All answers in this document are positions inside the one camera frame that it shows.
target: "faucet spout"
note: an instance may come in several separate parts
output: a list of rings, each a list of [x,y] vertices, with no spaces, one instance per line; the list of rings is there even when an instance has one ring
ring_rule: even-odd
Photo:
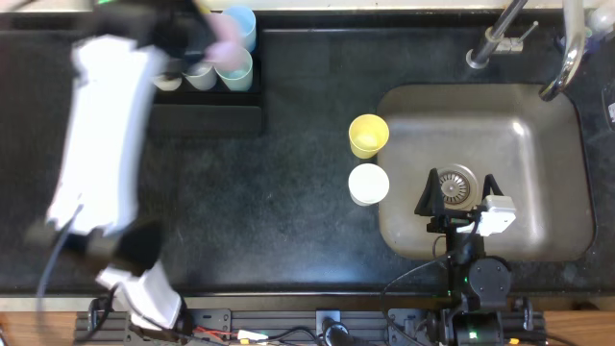
[[[548,85],[540,89],[540,98],[551,101],[572,81],[585,49],[585,17],[581,0],[563,0],[566,22],[566,51],[561,71]]]

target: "stainless steel sink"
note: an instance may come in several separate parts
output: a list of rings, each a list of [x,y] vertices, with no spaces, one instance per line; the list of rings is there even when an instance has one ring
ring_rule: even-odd
[[[378,153],[390,191],[380,203],[381,233],[398,254],[431,258],[437,237],[414,214],[430,169],[438,168],[447,207],[480,203],[485,175],[512,197],[517,219],[485,239],[508,260],[574,260],[592,242],[593,216],[577,112],[564,95],[538,97],[540,86],[400,86],[378,115],[390,138]],[[445,251],[438,243],[437,254]]]

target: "white wall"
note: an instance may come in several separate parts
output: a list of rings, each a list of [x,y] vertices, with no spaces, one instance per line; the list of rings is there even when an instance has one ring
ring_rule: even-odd
[[[20,0],[0,0],[0,11]],[[230,5],[247,5],[255,10],[388,10],[388,9],[503,9],[510,0],[199,0],[213,10]],[[582,0],[595,8],[608,0]],[[529,0],[526,9],[561,8],[561,0]],[[38,0],[27,11],[84,11],[84,0]]]

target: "wooden table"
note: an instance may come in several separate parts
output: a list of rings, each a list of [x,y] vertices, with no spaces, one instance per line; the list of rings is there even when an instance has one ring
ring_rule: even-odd
[[[545,315],[550,334],[563,336],[579,346],[615,345],[615,312],[548,311]],[[76,313],[46,312],[46,316],[47,323],[56,333],[56,338],[40,340],[37,321],[32,312],[0,313],[0,325],[11,346],[70,345]]]

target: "yellow cup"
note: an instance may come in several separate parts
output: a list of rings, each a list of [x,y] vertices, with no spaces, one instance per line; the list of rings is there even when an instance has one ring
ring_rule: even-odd
[[[364,114],[356,118],[348,130],[350,148],[360,159],[376,155],[388,140],[388,126],[381,117]]]

